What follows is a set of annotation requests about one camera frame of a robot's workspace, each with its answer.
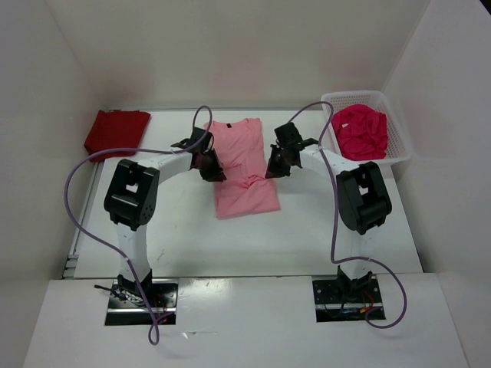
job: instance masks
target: red cloth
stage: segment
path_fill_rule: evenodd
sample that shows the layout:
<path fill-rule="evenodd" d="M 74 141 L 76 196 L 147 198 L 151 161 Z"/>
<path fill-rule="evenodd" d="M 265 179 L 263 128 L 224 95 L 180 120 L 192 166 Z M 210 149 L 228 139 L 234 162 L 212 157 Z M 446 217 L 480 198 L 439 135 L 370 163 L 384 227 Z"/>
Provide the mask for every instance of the red cloth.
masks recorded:
<path fill-rule="evenodd" d="M 94 125 L 85 140 L 89 154 L 108 148 L 137 148 L 150 120 L 150 114 L 142 111 L 99 110 Z M 110 157 L 133 156 L 135 152 L 116 152 L 91 159 L 93 163 Z"/>
<path fill-rule="evenodd" d="M 387 149 L 387 117 L 365 105 L 352 105 L 332 118 L 341 154 L 347 159 L 383 159 Z"/>

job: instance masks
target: laundry basket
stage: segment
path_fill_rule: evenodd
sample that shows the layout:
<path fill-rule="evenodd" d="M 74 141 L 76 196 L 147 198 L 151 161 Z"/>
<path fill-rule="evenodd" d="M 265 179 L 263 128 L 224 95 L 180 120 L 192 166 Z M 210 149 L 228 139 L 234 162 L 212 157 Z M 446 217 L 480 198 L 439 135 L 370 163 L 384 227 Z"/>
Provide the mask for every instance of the laundry basket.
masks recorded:
<path fill-rule="evenodd" d="M 409 139 L 405 136 L 403 130 L 401 129 L 399 121 L 390 108 L 387 98 L 378 90 L 353 90 L 349 92 L 324 94 L 321 97 L 321 100 L 330 102 L 332 106 L 334 106 L 334 113 L 337 113 L 339 110 L 343 110 L 345 107 L 349 107 L 354 104 L 363 104 L 376 111 L 384 113 L 387 116 L 387 155 L 384 159 L 373 159 L 371 161 L 379 165 L 394 165 L 400 161 L 410 159 L 413 155 L 413 149 Z M 327 116 L 329 115 L 329 106 L 322 105 L 322 108 L 324 109 L 327 119 Z M 339 149 L 338 140 L 336 139 L 336 135 L 332 129 L 332 124 L 329 125 L 329 133 L 331 134 L 332 141 L 334 142 L 334 150 L 337 154 L 341 155 L 341 150 Z"/>

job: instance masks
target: white wall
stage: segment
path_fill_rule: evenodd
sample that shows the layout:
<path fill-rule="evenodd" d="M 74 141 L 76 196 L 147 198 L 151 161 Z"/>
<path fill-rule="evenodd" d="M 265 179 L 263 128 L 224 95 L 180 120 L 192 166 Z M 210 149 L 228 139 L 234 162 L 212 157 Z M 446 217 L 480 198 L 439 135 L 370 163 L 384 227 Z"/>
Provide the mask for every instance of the white wall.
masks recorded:
<path fill-rule="evenodd" d="M 43 1 L 0 2 L 0 49 L 0 366 L 16 368 L 68 254 L 64 178 L 99 103 Z M 90 171 L 74 184 L 75 208 Z"/>
<path fill-rule="evenodd" d="M 415 155 L 394 172 L 426 271 L 437 271 L 472 367 L 491 346 L 491 15 L 432 0 L 387 87 Z"/>
<path fill-rule="evenodd" d="M 427 0 L 47 0 L 110 107 L 287 107 L 381 89 Z"/>

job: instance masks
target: white floor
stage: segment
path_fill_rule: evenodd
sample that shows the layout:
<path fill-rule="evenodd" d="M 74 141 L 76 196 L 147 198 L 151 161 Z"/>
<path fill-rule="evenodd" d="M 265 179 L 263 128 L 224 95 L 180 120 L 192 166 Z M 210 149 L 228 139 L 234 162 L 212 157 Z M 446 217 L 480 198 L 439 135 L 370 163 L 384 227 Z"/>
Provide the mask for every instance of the white floor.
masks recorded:
<path fill-rule="evenodd" d="M 311 278 L 182 279 L 175 326 L 105 327 L 107 295 L 95 283 L 50 283 L 24 368 L 171 367 L 467 367 L 434 274 L 402 274 L 409 306 L 403 321 L 375 330 L 364 321 L 315 321 Z M 379 283 L 387 321 L 402 297 L 390 275 Z"/>
<path fill-rule="evenodd" d="M 295 111 L 215 111 L 214 119 L 235 122 L 260 117 L 265 156 L 275 142 L 274 129 Z M 166 149 L 189 136 L 193 111 L 152 112 L 141 147 Z M 206 113 L 199 125 L 208 120 Z M 308 111 L 295 121 L 304 139 L 318 138 L 325 117 Z M 325 146 L 332 142 L 327 137 Z M 151 156 L 137 154 L 133 159 Z M 84 223 L 95 234 L 116 244 L 114 225 L 104 211 L 103 200 L 119 158 L 106 160 L 93 191 Z M 393 212 L 381 227 L 374 258 L 398 273 L 421 272 L 406 215 L 390 167 L 382 168 Z M 213 184 L 201 180 L 196 170 L 181 174 L 160 186 L 157 211 L 148 225 L 148 257 L 154 277 L 233 277 L 334 274 L 329 261 L 333 222 L 331 184 L 313 172 L 292 169 L 290 178 L 276 179 L 282 209 L 218 221 L 213 205 Z M 342 225 L 338 257 L 351 251 L 350 232 Z M 76 278 L 115 278 L 120 259 L 103 245 L 81 235 Z M 376 273 L 384 272 L 375 267 Z"/>

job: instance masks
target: purple cable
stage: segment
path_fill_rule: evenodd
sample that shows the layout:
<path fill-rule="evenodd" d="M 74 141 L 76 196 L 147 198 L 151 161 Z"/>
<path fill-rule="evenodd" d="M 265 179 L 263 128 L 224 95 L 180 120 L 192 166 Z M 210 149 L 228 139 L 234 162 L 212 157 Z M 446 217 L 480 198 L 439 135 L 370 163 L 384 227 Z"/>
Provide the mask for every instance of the purple cable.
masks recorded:
<path fill-rule="evenodd" d="M 208 126 L 206 127 L 206 133 L 208 133 L 209 128 L 212 125 L 213 115 L 212 115 L 211 109 L 208 106 L 206 106 L 206 105 L 202 105 L 194 113 L 193 127 L 196 125 L 196 118 L 198 117 L 198 113 L 202 109 L 208 110 L 208 113 L 209 113 L 209 122 L 208 122 Z M 67 214 L 68 214 L 68 217 L 70 218 L 70 220 L 86 236 L 88 236 L 89 238 L 92 238 L 93 240 L 95 240 L 97 242 L 100 242 L 101 244 L 104 244 L 107 247 L 111 248 L 112 250 L 116 251 L 121 257 L 124 258 L 124 260 L 126 261 L 126 263 L 128 263 L 128 267 L 130 268 L 131 274 L 133 275 L 133 277 L 135 279 L 135 283 L 137 284 L 138 291 L 141 294 L 141 297 L 143 299 L 143 302 L 145 303 L 145 307 L 147 308 L 148 313 L 150 315 L 150 318 L 152 320 L 152 325 L 150 326 L 150 329 L 148 330 L 148 340 L 150 341 L 150 343 L 152 345 L 157 345 L 159 343 L 159 341 L 160 341 L 159 323 L 165 317 L 167 317 L 168 315 L 170 315 L 172 313 L 164 314 L 162 317 L 160 317 L 160 318 L 157 319 L 157 317 L 155 316 L 155 313 L 152 311 L 152 307 L 150 305 L 150 302 L 148 301 L 148 298 L 145 295 L 145 292 L 143 291 L 143 288 L 141 286 L 141 282 L 140 282 L 140 280 L 139 280 L 139 278 L 137 276 L 137 273 L 136 273 L 136 271 L 135 271 L 135 269 L 133 267 L 133 264 L 131 263 L 131 260 L 128 258 L 128 256 L 126 255 L 126 253 L 124 253 L 123 251 L 121 251 L 118 247 L 116 247 L 115 245 L 112 245 L 108 241 L 105 241 L 105 240 L 99 238 L 98 236 L 92 234 L 91 232 L 89 232 L 87 229 L 85 229 L 77 221 L 77 219 L 75 218 L 73 212 L 71 211 L 70 203 L 68 201 L 68 188 L 70 187 L 71 178 L 73 177 L 73 175 L 75 174 L 75 172 L 80 168 L 80 166 L 82 166 L 83 164 L 85 164 L 89 159 L 93 159 L 94 157 L 97 157 L 97 156 L 100 156 L 100 155 L 104 155 L 104 154 L 107 154 L 107 153 L 115 153 L 115 152 L 147 152 L 147 153 L 160 153 L 160 154 L 163 154 L 163 155 L 173 155 L 173 154 L 176 154 L 176 153 L 184 153 L 184 152 L 188 152 L 188 151 L 194 149 L 195 147 L 197 147 L 205 139 L 206 133 L 204 133 L 196 141 L 196 143 L 194 143 L 192 146 L 190 146 L 190 147 L 188 147 L 186 149 L 182 149 L 182 150 L 179 149 L 179 150 L 176 150 L 176 151 L 161 151 L 161 150 L 158 150 L 158 149 L 155 149 L 154 150 L 154 149 L 144 149 L 144 148 L 111 148 L 111 149 L 104 149 L 102 151 L 99 151 L 97 153 L 93 153 L 93 154 L 85 157 L 77 165 L 75 165 L 74 168 L 68 174 L 67 180 L 66 180 L 66 182 L 64 184 L 64 191 L 63 191 L 64 207 L 67 210 Z M 155 338 L 155 340 L 152 339 L 152 330 L 154 328 L 155 328 L 155 331 L 156 331 L 156 338 Z"/>
<path fill-rule="evenodd" d="M 365 313 L 365 320 L 367 321 L 367 323 L 370 326 L 375 327 L 375 328 L 378 328 L 378 329 L 391 328 L 391 327 L 394 327 L 395 325 L 399 324 L 399 322 L 402 321 L 402 319 L 404 318 L 404 315 L 406 314 L 406 311 L 407 311 L 407 295 L 406 295 L 406 290 L 404 289 L 404 286 L 402 285 L 402 283 L 400 282 L 400 280 L 396 276 L 396 274 L 388 266 L 386 266 L 382 262 L 377 261 L 376 259 L 373 259 L 373 258 L 368 258 L 368 257 L 346 257 L 346 258 L 342 258 L 342 259 L 336 260 L 335 259 L 335 256 L 334 256 L 335 255 L 335 252 L 336 252 L 336 239 L 338 237 L 338 221 L 339 221 L 338 188 L 337 188 L 337 185 L 336 185 L 336 179 L 334 177 L 334 173 L 332 172 L 331 165 L 329 164 L 328 158 L 326 157 L 324 151 L 322 150 L 322 138 L 324 137 L 324 134 L 325 134 L 326 130 L 329 127 L 329 124 L 332 122 L 332 116 L 334 114 L 334 107 L 332 106 L 331 103 L 329 103 L 327 101 L 317 101 L 317 102 L 314 102 L 314 103 L 310 103 L 309 105 L 307 105 L 307 106 L 301 108 L 299 111 L 297 111 L 297 113 L 295 113 L 295 115 L 293 115 L 293 117 L 288 122 L 292 122 L 298 115 L 300 115 L 300 113 L 302 113 L 303 111 L 307 110 L 308 108 L 310 108 L 312 106 L 315 106 L 315 105 L 320 105 L 320 104 L 328 105 L 329 106 L 329 109 L 331 111 L 329 113 L 328 121 L 326 122 L 326 124 L 324 125 L 324 128 L 322 129 L 321 135 L 319 137 L 319 143 L 318 143 L 318 147 L 319 147 L 319 151 L 321 153 L 322 159 L 324 160 L 324 163 L 327 166 L 328 171 L 329 171 L 329 177 L 331 178 L 332 190 L 334 192 L 334 226 L 333 226 L 333 229 L 332 229 L 332 240 L 331 240 L 331 262 L 333 264 L 335 264 L 335 265 L 340 265 L 341 263 L 345 263 L 345 262 L 348 262 L 348 261 L 369 261 L 369 262 L 375 263 L 376 265 L 379 265 L 379 266 L 385 268 L 385 270 L 397 282 L 397 284 L 399 285 L 400 291 L 402 292 L 402 297 L 404 299 L 404 304 L 403 304 L 402 312 L 400 312 L 399 317 L 394 322 L 392 322 L 391 324 L 387 324 L 387 325 L 384 325 L 384 326 L 378 326 L 376 324 L 373 324 L 368 319 L 368 317 L 370 316 L 370 313 L 372 313 L 372 312 L 374 312 L 376 310 L 381 309 L 381 307 L 375 307 L 375 308 L 371 308 L 368 312 Z"/>

